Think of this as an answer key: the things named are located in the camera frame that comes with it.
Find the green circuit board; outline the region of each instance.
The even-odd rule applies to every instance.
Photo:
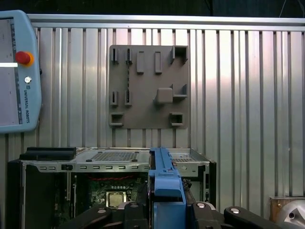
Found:
[[[116,208],[120,202],[135,201],[140,186],[147,182],[147,175],[137,178],[121,177],[89,181],[89,206],[102,204]]]

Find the cpu socket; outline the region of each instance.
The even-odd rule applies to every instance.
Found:
[[[108,191],[106,192],[106,207],[117,208],[121,203],[127,201],[126,192]]]

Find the touchscreen display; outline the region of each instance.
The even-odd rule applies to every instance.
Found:
[[[22,124],[13,19],[0,19],[0,126]]]

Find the open computer chassis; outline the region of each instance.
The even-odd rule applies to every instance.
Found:
[[[216,163],[191,149],[169,151],[196,201],[215,205]],[[28,148],[8,163],[7,228],[55,229],[95,204],[140,202],[148,170],[144,148]]]

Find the ventilation grille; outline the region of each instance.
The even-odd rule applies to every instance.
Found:
[[[132,152],[98,152],[92,160],[96,161],[131,161],[137,159],[138,154]]]
[[[189,161],[194,161],[192,158],[188,158],[188,159],[185,159],[185,158],[174,158],[173,159],[174,162],[189,162]]]

